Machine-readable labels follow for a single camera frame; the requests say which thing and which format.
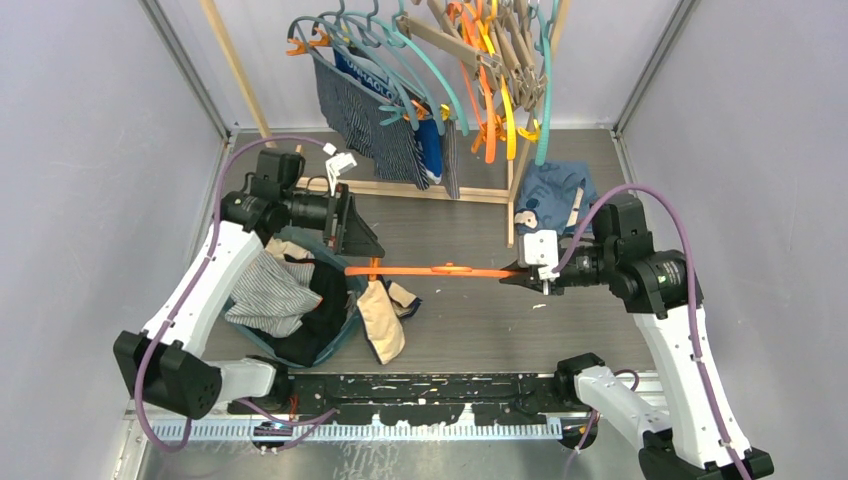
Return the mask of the orange plastic clip hanger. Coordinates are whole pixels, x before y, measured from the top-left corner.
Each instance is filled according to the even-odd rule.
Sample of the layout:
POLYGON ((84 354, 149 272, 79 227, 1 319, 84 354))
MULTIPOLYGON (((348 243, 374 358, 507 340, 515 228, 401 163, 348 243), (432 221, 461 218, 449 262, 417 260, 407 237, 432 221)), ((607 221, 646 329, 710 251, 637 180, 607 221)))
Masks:
POLYGON ((457 277, 501 280, 517 276, 521 274, 521 271, 482 269, 457 266, 453 263, 429 267, 383 266, 377 259, 373 259, 368 266, 346 267, 344 274, 346 276, 367 276, 371 280, 375 280, 379 276, 457 277))

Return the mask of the beige underwear with navy trim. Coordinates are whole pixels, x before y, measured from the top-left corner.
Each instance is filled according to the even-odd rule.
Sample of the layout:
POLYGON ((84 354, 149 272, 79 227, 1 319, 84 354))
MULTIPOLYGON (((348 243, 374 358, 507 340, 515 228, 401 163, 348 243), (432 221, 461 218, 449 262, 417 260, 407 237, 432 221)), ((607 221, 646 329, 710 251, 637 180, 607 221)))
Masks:
POLYGON ((403 322, 412 318, 423 301, 397 282, 379 277, 369 280, 357 299, 364 331, 377 362, 386 365, 397 358, 406 345, 403 322))

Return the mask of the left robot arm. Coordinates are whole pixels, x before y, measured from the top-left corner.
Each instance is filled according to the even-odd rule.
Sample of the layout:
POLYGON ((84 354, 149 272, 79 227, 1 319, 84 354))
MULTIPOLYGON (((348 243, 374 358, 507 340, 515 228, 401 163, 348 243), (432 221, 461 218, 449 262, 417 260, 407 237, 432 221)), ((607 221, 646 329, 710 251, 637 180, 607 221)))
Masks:
POLYGON ((361 316, 345 258, 379 258, 376 235, 331 153, 311 190, 297 153, 265 149, 239 190, 219 191, 198 256, 164 305, 113 352, 131 398, 192 420, 251 399, 269 413, 292 397, 288 373, 328 359, 361 316))

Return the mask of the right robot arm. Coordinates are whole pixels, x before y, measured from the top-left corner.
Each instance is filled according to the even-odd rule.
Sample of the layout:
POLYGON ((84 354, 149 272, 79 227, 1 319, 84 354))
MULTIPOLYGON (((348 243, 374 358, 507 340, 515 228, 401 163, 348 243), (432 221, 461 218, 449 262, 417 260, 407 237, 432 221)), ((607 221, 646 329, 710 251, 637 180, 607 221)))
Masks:
POLYGON ((558 363, 558 403, 605 418, 632 444, 647 479, 772 475, 771 456, 743 433, 721 384, 689 244, 658 250, 642 201, 622 187, 594 203, 579 230, 590 231, 592 239, 574 237, 567 248, 553 231, 524 235, 503 280, 546 295, 607 287, 643 336, 666 405, 651 405, 594 353, 558 363))

